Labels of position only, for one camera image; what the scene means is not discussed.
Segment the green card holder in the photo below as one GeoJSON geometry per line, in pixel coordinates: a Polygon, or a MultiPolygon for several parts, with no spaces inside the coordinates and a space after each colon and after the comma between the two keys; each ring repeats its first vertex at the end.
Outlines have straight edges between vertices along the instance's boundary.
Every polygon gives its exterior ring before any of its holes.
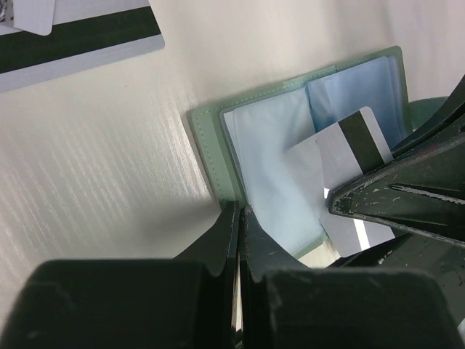
{"type": "Polygon", "coordinates": [[[218,202],[250,206],[264,231],[299,258],[331,240],[285,153],[367,106],[393,157],[429,118],[415,121],[411,103],[402,51],[392,47],[195,109],[190,126],[218,202]]]}

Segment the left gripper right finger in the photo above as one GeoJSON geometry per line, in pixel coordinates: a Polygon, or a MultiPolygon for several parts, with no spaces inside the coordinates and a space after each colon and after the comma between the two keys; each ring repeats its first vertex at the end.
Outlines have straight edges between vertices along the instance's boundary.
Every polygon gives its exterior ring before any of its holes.
{"type": "Polygon", "coordinates": [[[245,348],[462,348],[437,282],[416,270],[316,268],[240,214],[245,348]]]}

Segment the card with black stripe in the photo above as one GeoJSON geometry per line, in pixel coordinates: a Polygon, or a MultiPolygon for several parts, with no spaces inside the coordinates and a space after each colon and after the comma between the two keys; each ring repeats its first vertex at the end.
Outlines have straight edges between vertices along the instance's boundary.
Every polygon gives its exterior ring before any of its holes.
{"type": "Polygon", "coordinates": [[[163,49],[148,1],[56,1],[52,32],[1,25],[1,91],[163,49]]]}

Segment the silver card with stripe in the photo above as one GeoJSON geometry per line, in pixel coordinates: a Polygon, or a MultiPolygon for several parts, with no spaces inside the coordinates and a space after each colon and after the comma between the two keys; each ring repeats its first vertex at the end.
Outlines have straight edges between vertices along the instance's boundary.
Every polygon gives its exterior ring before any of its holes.
{"type": "Polygon", "coordinates": [[[328,211],[336,188],[393,157],[373,111],[365,106],[301,141],[284,157],[298,190],[341,257],[349,257],[395,237],[385,225],[341,217],[328,211]]]}

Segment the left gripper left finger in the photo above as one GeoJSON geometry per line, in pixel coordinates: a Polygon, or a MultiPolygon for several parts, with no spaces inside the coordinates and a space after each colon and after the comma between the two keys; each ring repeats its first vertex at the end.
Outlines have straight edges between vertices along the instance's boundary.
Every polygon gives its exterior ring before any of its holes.
{"type": "Polygon", "coordinates": [[[234,348],[240,205],[172,259],[50,260],[32,272],[3,348],[234,348]]]}

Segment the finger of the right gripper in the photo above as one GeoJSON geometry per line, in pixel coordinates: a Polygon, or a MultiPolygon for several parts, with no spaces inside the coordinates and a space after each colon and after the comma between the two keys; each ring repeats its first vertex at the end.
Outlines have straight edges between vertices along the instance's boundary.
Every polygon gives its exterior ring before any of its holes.
{"type": "Polygon", "coordinates": [[[429,98],[411,103],[414,120],[429,116],[416,130],[394,147],[394,157],[414,149],[433,138],[464,115],[464,77],[446,98],[429,98]]]}
{"type": "Polygon", "coordinates": [[[332,190],[331,214],[464,246],[464,146],[392,161],[332,190]]]}

